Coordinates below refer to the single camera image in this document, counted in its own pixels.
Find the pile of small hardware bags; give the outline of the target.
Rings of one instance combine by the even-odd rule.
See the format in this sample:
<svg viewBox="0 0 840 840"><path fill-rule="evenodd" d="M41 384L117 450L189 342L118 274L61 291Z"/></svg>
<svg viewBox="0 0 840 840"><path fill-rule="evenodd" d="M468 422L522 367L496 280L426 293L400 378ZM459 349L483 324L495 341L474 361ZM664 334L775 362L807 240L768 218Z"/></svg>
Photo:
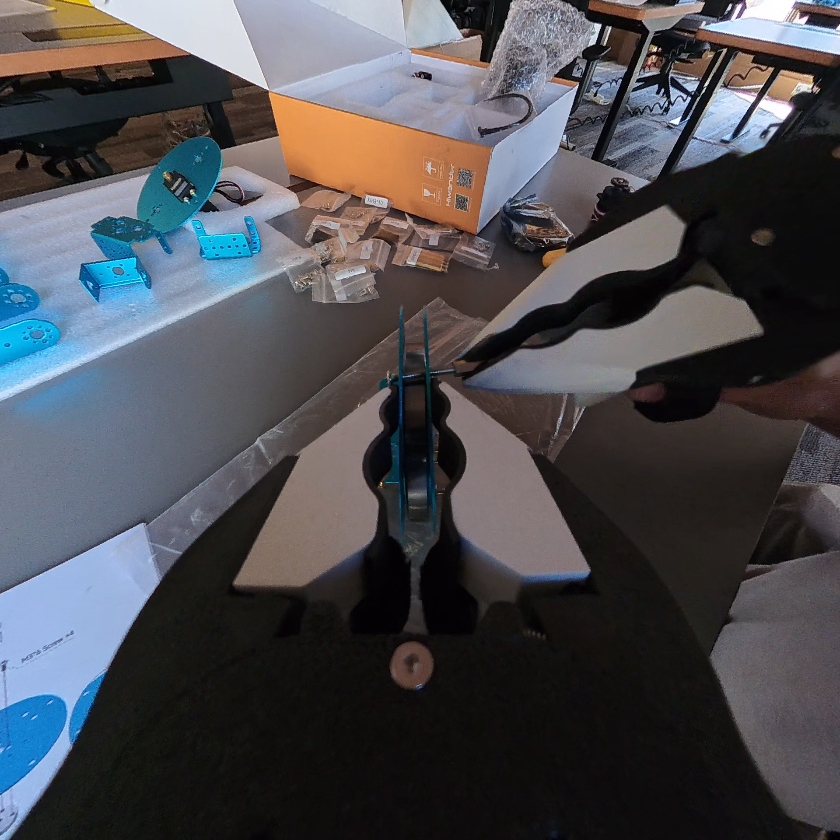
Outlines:
<svg viewBox="0 0 840 840"><path fill-rule="evenodd" d="M387 267L435 275L453 264L498 269L496 245L448 224L430 222L394 209L390 199L348 192L311 191L301 208L315 211L302 246L277 259L295 292L310 292L320 303L362 303L379 297L377 281Z"/></svg>

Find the wooden desk by window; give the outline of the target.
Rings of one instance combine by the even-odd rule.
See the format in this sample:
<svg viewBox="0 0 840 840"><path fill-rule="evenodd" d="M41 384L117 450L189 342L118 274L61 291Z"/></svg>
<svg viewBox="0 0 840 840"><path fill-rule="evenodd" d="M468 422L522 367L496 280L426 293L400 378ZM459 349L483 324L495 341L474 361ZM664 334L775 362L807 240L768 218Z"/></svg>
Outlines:
<svg viewBox="0 0 840 840"><path fill-rule="evenodd" d="M714 46L717 52L710 65L711 75L690 114L688 128L692 131L705 118L738 55L749 55L755 65L770 69L770 74L736 128L721 138L723 144L731 144L747 128L783 70L809 75L820 81L839 68L839 34L829 28L739 17L704 26L697 35L701 41Z"/></svg>

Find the orange cardboard box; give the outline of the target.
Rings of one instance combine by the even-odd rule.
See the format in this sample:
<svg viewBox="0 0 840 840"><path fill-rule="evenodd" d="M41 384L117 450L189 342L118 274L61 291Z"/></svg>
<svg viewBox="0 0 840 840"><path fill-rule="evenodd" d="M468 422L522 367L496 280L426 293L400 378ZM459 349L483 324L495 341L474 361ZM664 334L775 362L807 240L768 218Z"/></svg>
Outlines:
<svg viewBox="0 0 840 840"><path fill-rule="evenodd" d="M93 6L267 90L289 173L474 234L557 153L576 93L483 99L487 65L411 50L401 2Z"/></svg>

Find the dark bag of parts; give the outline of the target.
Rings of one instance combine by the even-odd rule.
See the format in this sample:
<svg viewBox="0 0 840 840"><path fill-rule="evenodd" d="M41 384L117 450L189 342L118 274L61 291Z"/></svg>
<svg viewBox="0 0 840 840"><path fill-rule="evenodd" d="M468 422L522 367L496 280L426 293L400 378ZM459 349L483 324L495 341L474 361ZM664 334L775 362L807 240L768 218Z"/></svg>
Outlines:
<svg viewBox="0 0 840 840"><path fill-rule="evenodd" d="M499 219L509 243L525 253L563 249L574 238L553 208L536 194L508 199L500 208Z"/></svg>

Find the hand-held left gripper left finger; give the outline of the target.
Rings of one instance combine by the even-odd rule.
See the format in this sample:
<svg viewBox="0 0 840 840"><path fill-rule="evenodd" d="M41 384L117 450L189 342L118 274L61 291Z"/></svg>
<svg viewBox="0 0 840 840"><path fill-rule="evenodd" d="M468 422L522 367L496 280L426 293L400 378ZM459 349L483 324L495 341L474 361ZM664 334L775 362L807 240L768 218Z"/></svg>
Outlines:
<svg viewBox="0 0 840 840"><path fill-rule="evenodd" d="M410 570L378 484L391 469L388 388L299 453L234 578L237 592L329 602L356 633L398 634Z"/></svg>

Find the white assembly guide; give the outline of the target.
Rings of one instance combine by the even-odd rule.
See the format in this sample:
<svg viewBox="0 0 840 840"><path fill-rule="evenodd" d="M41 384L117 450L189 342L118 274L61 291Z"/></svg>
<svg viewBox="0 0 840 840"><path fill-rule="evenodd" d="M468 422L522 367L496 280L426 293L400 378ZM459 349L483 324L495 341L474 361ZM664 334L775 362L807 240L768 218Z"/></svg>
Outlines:
<svg viewBox="0 0 840 840"><path fill-rule="evenodd" d="M65 761L160 580L142 523L1 595L2 838Z"/></svg>

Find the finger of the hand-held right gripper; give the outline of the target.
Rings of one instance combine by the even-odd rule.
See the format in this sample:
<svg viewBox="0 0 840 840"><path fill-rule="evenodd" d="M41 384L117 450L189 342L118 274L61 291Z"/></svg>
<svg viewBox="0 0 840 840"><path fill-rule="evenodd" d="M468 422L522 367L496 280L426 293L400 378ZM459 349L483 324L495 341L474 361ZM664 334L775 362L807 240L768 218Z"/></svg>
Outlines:
<svg viewBox="0 0 840 840"><path fill-rule="evenodd" d="M625 327L651 313L690 265L690 226L669 206L574 248L508 305L456 365L494 365L547 350L586 329Z"/></svg>
<svg viewBox="0 0 840 840"><path fill-rule="evenodd" d="M699 261L637 320L608 327L586 316L581 326L541 330L501 360L464 375L463 385L501 394L566 393L594 404L628 391L651 366L763 334L748 303Z"/></svg>

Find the teal round plate with servo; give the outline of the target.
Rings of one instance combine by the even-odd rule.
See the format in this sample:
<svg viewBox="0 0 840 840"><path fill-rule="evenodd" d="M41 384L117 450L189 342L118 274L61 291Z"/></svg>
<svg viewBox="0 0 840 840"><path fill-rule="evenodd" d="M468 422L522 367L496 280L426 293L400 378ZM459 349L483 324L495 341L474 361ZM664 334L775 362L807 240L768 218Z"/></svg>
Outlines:
<svg viewBox="0 0 840 840"><path fill-rule="evenodd" d="M135 218L168 234L190 222L213 194L223 167L210 137L178 144L146 177Z"/></svg>

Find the dark teal bracket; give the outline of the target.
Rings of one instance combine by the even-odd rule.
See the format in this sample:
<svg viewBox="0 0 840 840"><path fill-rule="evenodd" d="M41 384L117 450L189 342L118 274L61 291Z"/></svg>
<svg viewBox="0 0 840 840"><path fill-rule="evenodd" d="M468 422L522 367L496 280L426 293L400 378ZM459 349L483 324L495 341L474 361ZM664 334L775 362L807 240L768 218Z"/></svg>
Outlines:
<svg viewBox="0 0 840 840"><path fill-rule="evenodd" d="M107 260L135 257L133 246L155 238L163 251L171 255L165 235L152 224L132 217L105 217L91 226L91 238Z"/></svg>

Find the clear plastic bag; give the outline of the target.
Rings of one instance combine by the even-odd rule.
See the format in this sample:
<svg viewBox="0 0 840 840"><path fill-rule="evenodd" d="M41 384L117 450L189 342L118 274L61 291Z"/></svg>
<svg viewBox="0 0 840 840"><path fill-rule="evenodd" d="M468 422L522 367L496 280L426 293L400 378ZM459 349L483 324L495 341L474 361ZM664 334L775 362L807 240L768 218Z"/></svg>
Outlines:
<svg viewBox="0 0 840 840"><path fill-rule="evenodd" d="M394 332L154 519L147 533L160 578L282 459L297 455L375 395L381 379L396 368L396 352ZM474 392L469 399L549 461L556 459L584 411L571 395Z"/></svg>

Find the grey desk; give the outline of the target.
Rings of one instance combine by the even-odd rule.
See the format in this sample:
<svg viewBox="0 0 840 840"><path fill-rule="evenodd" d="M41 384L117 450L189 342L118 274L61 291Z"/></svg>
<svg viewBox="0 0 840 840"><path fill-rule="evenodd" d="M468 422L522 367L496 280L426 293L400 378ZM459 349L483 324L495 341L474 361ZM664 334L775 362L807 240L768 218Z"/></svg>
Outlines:
<svg viewBox="0 0 840 840"><path fill-rule="evenodd" d="M504 239L497 262L389 271L357 307L272 278L7 399L2 589L151 522L388 337L401 307L441 297L491 320L542 270ZM584 412L555 463L650 560L709 652L803 430L729 405L661 425L614 398Z"/></svg>

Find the bubble wrap bundle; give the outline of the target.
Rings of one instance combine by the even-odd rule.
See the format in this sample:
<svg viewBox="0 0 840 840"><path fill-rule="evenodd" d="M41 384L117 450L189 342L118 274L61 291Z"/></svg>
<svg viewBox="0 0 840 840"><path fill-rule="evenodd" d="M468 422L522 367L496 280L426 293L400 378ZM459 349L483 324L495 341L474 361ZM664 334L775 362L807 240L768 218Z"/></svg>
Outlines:
<svg viewBox="0 0 840 840"><path fill-rule="evenodd" d="M511 2L481 96L488 100L515 93L537 107L548 82L591 43L594 28L571 3Z"/></svg>

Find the white foam sheet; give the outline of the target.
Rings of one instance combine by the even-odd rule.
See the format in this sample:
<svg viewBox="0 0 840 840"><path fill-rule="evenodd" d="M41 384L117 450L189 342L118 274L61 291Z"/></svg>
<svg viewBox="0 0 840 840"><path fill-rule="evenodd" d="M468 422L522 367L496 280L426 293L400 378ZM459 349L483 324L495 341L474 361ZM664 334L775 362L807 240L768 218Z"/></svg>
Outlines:
<svg viewBox="0 0 840 840"><path fill-rule="evenodd" d="M91 238L91 225L134 211L144 180L136 176L2 212L2 267L11 281L38 293L34 317L54 323L61 332L54 346L2 365L3 400L257 286L279 272L277 259L295 245L269 220L255 221L258 255L205 260L192 226L179 227L166 236L172 255L154 240L137 247L151 289L136 285L105 290L96 303L78 280L81 264L103 259ZM222 230L203 225L210 235L242 232L244 218L236 217Z"/></svg>

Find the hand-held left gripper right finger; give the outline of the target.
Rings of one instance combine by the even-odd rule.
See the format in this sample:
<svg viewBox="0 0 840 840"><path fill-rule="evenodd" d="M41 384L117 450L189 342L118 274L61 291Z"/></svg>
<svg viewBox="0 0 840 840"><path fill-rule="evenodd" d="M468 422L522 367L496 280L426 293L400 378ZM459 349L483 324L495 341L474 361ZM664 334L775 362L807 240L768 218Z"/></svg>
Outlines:
<svg viewBox="0 0 840 840"><path fill-rule="evenodd" d="M529 447L450 385L431 396L448 483L420 571L427 631L471 634L489 606L585 585L591 567Z"/></svg>

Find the blue round rotating base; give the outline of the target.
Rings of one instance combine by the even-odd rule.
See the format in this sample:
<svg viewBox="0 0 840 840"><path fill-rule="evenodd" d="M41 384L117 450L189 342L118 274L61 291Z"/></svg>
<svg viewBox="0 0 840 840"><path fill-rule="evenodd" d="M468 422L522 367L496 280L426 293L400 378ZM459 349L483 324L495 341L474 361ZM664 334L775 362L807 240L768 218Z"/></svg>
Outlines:
<svg viewBox="0 0 840 840"><path fill-rule="evenodd" d="M392 465L381 488L387 491L400 533L411 526L437 530L437 441L433 411L433 366L427 315L419 340L408 335L400 315L396 372L387 383L394 392L395 430L390 437Z"/></svg>

